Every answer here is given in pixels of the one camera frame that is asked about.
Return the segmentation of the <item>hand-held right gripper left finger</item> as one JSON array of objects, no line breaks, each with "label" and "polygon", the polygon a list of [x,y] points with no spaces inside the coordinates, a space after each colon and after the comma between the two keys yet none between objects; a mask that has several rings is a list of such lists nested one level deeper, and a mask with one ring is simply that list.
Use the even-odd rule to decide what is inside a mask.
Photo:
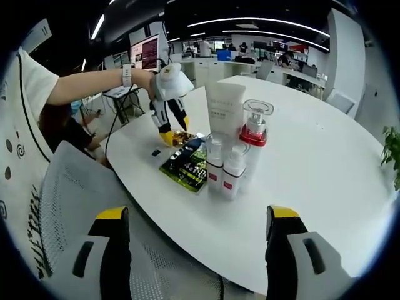
[{"label": "hand-held right gripper left finger", "polygon": [[101,212],[61,254],[52,292],[58,299],[131,299],[129,242],[128,208]]}]

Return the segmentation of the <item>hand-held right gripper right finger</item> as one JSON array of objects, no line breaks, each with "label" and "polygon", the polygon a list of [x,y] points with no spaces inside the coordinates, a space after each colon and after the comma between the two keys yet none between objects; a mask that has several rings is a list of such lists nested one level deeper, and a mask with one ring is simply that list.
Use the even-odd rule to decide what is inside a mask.
[{"label": "hand-held right gripper right finger", "polygon": [[339,299],[353,285],[339,252],[296,211],[272,205],[266,214],[267,299]]}]

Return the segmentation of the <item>person's left hand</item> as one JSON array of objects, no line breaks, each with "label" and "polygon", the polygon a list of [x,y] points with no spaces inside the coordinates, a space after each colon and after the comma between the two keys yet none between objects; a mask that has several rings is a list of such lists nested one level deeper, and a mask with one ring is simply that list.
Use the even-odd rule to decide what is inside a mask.
[{"label": "person's left hand", "polygon": [[137,85],[139,88],[143,88],[147,91],[150,101],[155,99],[155,92],[152,83],[155,78],[155,74],[152,71],[143,69],[131,69],[132,83]]}]

